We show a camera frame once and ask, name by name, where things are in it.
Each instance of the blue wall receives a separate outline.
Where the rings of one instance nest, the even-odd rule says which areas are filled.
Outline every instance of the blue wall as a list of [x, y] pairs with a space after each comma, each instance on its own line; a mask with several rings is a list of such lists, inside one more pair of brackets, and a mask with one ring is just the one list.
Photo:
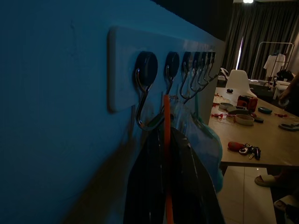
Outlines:
[[58, 223], [97, 172], [120, 223], [141, 131], [107, 111], [109, 28], [211, 35], [149, 0], [2, 1], [0, 21], [0, 223]]

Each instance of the dark curtain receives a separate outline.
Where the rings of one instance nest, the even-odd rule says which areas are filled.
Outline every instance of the dark curtain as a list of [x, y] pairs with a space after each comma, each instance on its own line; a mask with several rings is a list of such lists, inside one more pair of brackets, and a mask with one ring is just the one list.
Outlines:
[[285, 54], [287, 59], [286, 53], [290, 53], [290, 48], [282, 44], [263, 43], [254, 68], [259, 43], [290, 42], [298, 18], [297, 2], [235, 3], [227, 35], [223, 67], [228, 70], [235, 68], [243, 38], [239, 69], [245, 70], [250, 78], [264, 79], [263, 66], [268, 55], [278, 50]]

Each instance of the white tiled floor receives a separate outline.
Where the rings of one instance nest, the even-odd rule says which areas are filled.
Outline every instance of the white tiled floor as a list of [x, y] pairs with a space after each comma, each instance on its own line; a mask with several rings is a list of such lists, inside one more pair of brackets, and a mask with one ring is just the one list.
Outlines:
[[254, 179], [266, 168], [228, 167], [223, 188], [217, 195], [227, 224], [276, 224], [270, 188]]

